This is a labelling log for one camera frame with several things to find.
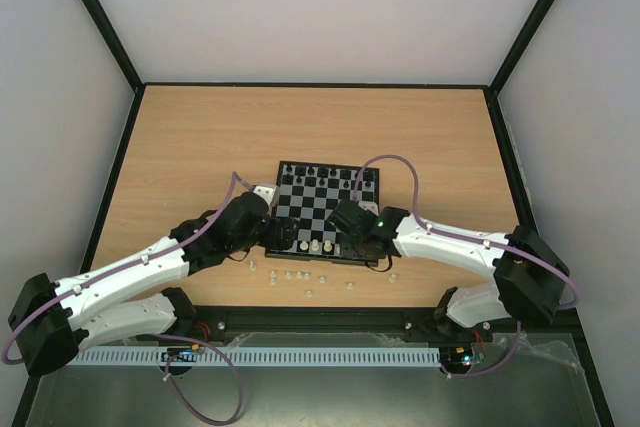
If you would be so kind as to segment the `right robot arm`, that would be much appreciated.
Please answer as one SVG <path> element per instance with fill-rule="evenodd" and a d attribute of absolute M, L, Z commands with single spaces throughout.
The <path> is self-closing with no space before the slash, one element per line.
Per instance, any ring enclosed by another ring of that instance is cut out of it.
<path fill-rule="evenodd" d="M 445 291 L 430 327 L 448 339 L 512 318 L 524 326 L 548 327 L 563 309 L 570 272 L 533 230 L 481 233 L 433 223 L 405 209 L 379 214 L 342 200 L 328 217 L 347 245 L 365 258 L 424 258 L 475 273 L 485 282 Z"/>

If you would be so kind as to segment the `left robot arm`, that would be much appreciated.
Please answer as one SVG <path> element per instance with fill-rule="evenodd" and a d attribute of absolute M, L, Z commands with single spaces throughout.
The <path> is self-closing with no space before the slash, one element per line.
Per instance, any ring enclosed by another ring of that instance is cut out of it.
<path fill-rule="evenodd" d="M 52 281 L 28 279 L 10 311 L 10 345 L 32 377 L 52 373 L 92 346 L 137 335 L 186 333 L 195 311 L 171 282 L 233 254 L 293 245 L 298 221 L 272 216 L 263 187 L 173 228 L 151 246 L 103 268 Z"/>

